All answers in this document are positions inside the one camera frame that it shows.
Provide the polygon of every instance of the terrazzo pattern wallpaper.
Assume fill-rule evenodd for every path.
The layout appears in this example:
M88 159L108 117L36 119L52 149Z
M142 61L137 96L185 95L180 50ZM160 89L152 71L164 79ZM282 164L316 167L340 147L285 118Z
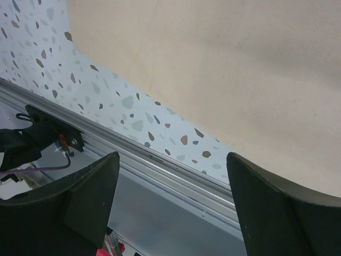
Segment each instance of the terrazzo pattern wallpaper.
M66 0L2 0L0 27L0 77L228 183L229 147L77 52Z

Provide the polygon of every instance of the red component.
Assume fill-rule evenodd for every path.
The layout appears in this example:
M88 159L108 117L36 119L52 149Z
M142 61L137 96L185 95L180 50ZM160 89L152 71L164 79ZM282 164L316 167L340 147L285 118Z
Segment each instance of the red component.
M121 252L124 252L126 250L124 244L122 243L118 243L119 249L121 250Z
M105 249L98 249L96 256L111 256Z
M65 146L69 146L69 144L67 143L67 140L63 134L59 135L59 139L61 140L61 142L64 143Z

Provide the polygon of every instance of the metal extrusion rail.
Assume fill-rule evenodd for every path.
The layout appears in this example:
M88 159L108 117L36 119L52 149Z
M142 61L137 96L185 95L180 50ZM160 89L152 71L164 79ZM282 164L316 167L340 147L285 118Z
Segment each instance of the metal extrusion rail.
M149 182L209 215L206 220L242 239L229 185L90 121L11 82L0 79L0 101L24 111L32 105L79 129L85 148L100 156L118 151L121 171L139 182Z

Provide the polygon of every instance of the black mount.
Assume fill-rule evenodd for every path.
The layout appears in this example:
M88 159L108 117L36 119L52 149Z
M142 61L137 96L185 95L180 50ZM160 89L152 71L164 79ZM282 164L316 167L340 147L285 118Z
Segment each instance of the black mount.
M0 152L5 152L0 172L41 158L41 151L55 142L83 152L80 131L69 124L27 105L32 126L18 130L0 129Z

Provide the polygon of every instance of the beige wall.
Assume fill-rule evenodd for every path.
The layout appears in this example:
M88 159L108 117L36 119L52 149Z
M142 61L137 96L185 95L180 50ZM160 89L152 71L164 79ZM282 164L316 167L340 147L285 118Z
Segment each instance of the beige wall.
M339 1L68 6L82 53L262 167L341 196Z

